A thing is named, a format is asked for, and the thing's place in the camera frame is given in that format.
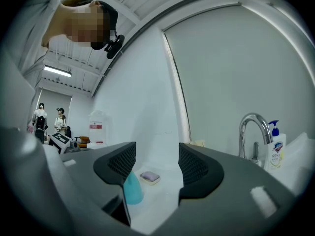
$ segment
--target white sink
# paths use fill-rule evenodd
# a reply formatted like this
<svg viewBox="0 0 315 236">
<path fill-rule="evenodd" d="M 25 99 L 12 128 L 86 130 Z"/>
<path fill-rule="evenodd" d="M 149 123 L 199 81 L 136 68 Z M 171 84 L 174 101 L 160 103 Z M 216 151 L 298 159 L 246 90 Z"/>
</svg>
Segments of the white sink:
<svg viewBox="0 0 315 236">
<path fill-rule="evenodd" d="M 307 187 L 314 173 L 314 165 L 315 140 L 302 133 L 285 147 L 282 166 L 271 175 L 298 196 Z"/>
</svg>

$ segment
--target ear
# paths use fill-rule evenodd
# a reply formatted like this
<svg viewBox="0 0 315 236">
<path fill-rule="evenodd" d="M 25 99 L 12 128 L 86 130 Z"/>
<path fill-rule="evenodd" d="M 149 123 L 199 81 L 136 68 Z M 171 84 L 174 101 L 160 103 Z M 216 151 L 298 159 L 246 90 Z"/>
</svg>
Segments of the ear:
<svg viewBox="0 0 315 236">
<path fill-rule="evenodd" d="M 96 5 L 100 6 L 100 2 L 97 1 L 97 0 L 93 0 L 92 2 L 90 2 L 90 7 L 93 7 L 93 6 L 96 6 Z"/>
</svg>

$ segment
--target orange object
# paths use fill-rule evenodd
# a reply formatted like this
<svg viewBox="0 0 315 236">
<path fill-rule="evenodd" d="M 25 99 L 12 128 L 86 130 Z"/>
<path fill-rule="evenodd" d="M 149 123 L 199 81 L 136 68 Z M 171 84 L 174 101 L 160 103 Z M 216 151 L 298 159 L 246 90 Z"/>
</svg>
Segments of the orange object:
<svg viewBox="0 0 315 236">
<path fill-rule="evenodd" d="M 78 142 L 78 138 L 81 140 L 81 142 L 78 143 L 79 148 L 86 148 L 87 144 L 89 144 L 91 142 L 89 137 L 87 137 L 87 136 L 75 137 L 76 142 Z"/>
</svg>

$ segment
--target soap dispenser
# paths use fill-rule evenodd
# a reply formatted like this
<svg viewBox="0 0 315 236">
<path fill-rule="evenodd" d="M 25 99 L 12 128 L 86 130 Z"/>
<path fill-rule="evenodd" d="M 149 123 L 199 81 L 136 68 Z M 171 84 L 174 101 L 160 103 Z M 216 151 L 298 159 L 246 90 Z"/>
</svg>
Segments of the soap dispenser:
<svg viewBox="0 0 315 236">
<path fill-rule="evenodd" d="M 276 127 L 278 120 L 269 122 L 273 124 L 274 129 L 272 130 L 273 142 L 268 144 L 268 153 L 265 161 L 264 169 L 268 172 L 273 172 L 279 169 L 284 160 L 284 149 L 286 143 L 286 134 L 281 134 L 279 129 Z"/>
</svg>

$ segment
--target teal object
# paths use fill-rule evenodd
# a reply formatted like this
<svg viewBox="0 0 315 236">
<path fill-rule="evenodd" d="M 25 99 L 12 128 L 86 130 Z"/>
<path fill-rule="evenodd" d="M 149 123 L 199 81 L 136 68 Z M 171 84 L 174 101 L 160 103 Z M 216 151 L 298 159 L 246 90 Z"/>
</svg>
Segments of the teal object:
<svg viewBox="0 0 315 236">
<path fill-rule="evenodd" d="M 143 200 L 141 185 L 134 172 L 131 172 L 124 183 L 124 194 L 128 205 L 136 205 Z"/>
</svg>

